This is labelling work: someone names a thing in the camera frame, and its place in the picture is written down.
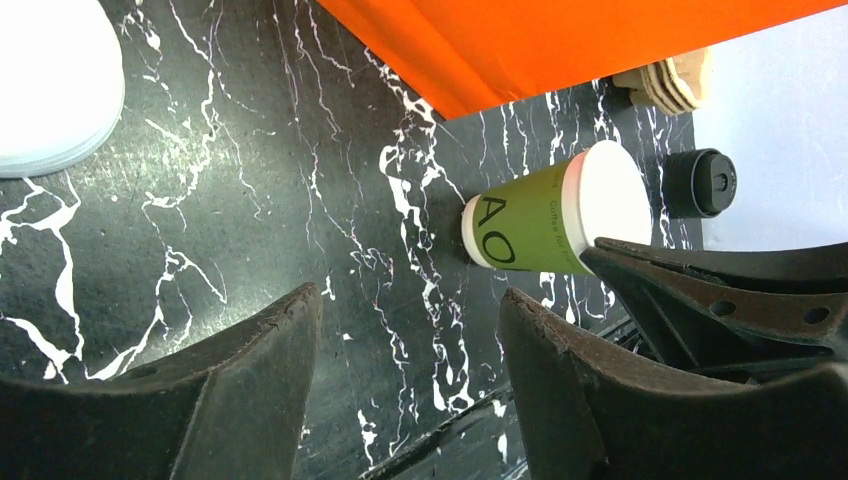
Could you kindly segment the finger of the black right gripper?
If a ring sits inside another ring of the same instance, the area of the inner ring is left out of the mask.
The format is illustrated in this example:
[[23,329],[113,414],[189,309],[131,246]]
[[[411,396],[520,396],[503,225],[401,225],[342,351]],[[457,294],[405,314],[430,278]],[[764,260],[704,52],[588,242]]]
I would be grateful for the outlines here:
[[580,256],[672,368],[766,383],[847,363],[847,246],[722,252],[598,238]]

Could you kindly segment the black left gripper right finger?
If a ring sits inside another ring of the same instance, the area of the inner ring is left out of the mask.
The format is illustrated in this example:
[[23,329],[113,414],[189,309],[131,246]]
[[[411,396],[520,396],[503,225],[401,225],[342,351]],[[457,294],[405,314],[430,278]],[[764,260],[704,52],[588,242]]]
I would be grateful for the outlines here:
[[763,386],[684,372],[566,323],[517,289],[503,344],[536,479],[843,479],[847,369]]

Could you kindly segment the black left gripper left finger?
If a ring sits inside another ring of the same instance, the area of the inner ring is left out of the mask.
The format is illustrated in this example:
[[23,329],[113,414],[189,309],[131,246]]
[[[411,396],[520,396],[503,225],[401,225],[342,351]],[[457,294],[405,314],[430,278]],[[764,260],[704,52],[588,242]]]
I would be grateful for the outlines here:
[[306,283],[107,381],[1,383],[5,479],[288,479],[322,297]]

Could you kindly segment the brown pulp cup carrier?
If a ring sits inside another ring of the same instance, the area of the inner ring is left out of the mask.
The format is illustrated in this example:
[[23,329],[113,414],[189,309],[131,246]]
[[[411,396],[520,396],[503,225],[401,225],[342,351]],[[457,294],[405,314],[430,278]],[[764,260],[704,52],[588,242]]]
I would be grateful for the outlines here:
[[628,90],[633,105],[657,107],[669,116],[702,108],[711,97],[712,79],[712,47],[669,57],[612,76],[616,87]]

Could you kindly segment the orange paper bag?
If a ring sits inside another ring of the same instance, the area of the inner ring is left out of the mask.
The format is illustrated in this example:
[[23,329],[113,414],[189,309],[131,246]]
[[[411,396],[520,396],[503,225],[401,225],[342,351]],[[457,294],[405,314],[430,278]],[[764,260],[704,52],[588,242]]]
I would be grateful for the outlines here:
[[328,1],[440,115],[579,85],[836,7],[834,0]]

